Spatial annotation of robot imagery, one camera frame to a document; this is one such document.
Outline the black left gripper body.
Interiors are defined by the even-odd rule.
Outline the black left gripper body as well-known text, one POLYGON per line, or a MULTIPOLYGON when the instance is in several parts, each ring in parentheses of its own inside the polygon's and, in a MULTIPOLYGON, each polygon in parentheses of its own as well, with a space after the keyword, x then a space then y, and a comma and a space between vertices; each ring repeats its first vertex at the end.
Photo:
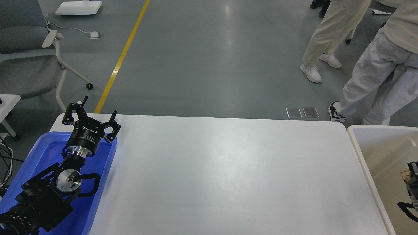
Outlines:
POLYGON ((79 119, 74 124, 74 130, 71 133, 66 144, 68 151, 74 151, 78 147, 87 149, 86 157, 94 156, 101 138, 105 135, 103 128, 99 126, 102 123, 95 119, 79 119))

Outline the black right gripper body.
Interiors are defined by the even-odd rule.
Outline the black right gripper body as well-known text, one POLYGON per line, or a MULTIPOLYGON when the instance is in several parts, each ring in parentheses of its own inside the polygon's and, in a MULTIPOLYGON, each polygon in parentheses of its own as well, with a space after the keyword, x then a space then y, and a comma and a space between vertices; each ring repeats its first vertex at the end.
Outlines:
POLYGON ((406 187, 412 201, 418 200, 418 180, 416 176, 406 176, 406 187))

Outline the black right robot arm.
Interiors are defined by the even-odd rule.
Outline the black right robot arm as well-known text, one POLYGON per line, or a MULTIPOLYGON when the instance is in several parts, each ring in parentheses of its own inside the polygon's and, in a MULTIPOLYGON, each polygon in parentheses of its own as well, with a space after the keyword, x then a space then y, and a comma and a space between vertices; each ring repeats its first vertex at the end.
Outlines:
POLYGON ((409 208, 418 211, 418 162, 409 162, 407 165, 408 167, 404 168, 400 175, 406 184, 411 203, 399 202, 397 205, 406 216, 417 222, 418 218, 409 211, 409 208))

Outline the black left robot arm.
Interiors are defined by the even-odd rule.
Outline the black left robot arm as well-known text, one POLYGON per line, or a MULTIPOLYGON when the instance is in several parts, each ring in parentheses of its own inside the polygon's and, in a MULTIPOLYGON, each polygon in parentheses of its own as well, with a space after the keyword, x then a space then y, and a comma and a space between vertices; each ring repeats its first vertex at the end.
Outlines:
POLYGON ((2 235, 37 235, 42 228, 49 232, 72 211, 70 203, 77 197, 90 197, 99 189, 98 173, 81 174, 86 158, 93 157, 100 140, 111 143, 121 125, 113 111, 108 122, 89 117, 84 105, 70 103, 62 120, 74 127, 62 150, 63 162, 54 163, 21 185, 17 204, 1 214, 2 235))

